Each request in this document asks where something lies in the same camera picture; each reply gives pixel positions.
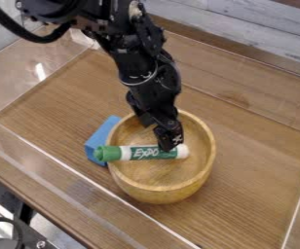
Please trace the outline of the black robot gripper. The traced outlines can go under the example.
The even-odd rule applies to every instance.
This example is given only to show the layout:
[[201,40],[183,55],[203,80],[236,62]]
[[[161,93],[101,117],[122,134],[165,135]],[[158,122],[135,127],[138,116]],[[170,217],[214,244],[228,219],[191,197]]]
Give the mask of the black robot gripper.
[[181,77],[163,49],[165,30],[139,0],[87,0],[86,10],[95,23],[89,34],[114,60],[129,88],[126,102],[141,124],[157,125],[158,145],[169,152],[183,143],[183,129],[175,108]]

